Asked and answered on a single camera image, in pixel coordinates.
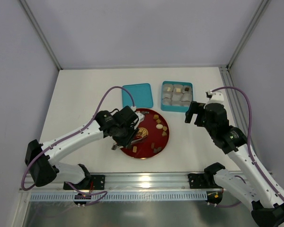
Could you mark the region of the metal serving tongs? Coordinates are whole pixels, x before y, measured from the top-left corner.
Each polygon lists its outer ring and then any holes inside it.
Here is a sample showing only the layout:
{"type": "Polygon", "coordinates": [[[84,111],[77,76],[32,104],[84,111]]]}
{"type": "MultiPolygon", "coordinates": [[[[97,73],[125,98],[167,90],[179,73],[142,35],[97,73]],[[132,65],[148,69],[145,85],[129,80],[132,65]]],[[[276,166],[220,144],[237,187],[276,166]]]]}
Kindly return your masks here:
{"type": "Polygon", "coordinates": [[[132,139],[132,141],[127,144],[126,146],[118,145],[118,144],[113,144],[111,147],[112,150],[117,150],[118,148],[131,148],[134,144],[142,143],[144,142],[148,137],[148,134],[138,132],[135,137],[132,139]]]}

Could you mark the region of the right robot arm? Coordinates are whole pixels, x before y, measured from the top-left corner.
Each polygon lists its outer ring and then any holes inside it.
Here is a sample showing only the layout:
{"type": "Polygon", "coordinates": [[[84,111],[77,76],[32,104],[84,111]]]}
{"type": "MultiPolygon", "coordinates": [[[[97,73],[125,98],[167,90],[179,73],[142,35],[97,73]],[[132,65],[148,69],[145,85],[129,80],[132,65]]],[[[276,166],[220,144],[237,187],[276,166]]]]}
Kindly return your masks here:
{"type": "Polygon", "coordinates": [[[220,163],[204,170],[210,181],[243,203],[258,226],[277,227],[284,223],[284,189],[248,146],[244,133],[229,124],[224,106],[193,101],[186,112],[185,122],[190,123],[194,114],[197,115],[195,125],[206,129],[214,144],[239,167],[248,184],[232,176],[220,163]]]}

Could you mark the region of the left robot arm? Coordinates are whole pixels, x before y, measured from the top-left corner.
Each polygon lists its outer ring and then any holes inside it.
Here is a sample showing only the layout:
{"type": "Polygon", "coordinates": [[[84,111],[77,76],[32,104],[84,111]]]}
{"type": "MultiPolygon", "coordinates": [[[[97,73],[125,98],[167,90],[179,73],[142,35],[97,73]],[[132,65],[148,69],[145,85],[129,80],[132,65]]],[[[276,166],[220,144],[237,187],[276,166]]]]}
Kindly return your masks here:
{"type": "Polygon", "coordinates": [[[134,107],[126,106],[115,113],[100,111],[94,118],[64,136],[52,141],[29,142],[25,164],[35,187],[43,187],[52,182],[63,182],[63,188],[87,190],[92,182],[91,173],[83,164],[70,165],[61,160],[92,142],[111,137],[118,147],[126,148],[134,140],[144,115],[134,107]]]}

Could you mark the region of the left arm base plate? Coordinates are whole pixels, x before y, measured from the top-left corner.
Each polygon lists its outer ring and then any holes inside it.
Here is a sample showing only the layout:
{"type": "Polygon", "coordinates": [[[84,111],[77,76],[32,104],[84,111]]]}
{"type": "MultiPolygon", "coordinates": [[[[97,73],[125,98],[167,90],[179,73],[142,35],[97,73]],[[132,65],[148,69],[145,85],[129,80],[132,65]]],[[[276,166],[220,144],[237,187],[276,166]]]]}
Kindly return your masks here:
{"type": "Polygon", "coordinates": [[[72,189],[67,182],[70,182],[77,190],[103,190],[105,187],[105,175],[71,175],[65,177],[63,181],[64,190],[72,189]]]}

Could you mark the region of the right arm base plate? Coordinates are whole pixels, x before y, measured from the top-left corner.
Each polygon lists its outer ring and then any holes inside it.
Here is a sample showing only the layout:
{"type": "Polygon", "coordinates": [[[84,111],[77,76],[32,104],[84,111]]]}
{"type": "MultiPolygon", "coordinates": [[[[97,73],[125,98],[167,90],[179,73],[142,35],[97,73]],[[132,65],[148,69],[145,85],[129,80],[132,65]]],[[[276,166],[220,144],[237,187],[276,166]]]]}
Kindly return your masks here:
{"type": "Polygon", "coordinates": [[[209,184],[204,177],[204,173],[189,173],[187,175],[190,189],[207,189],[209,184]]]}

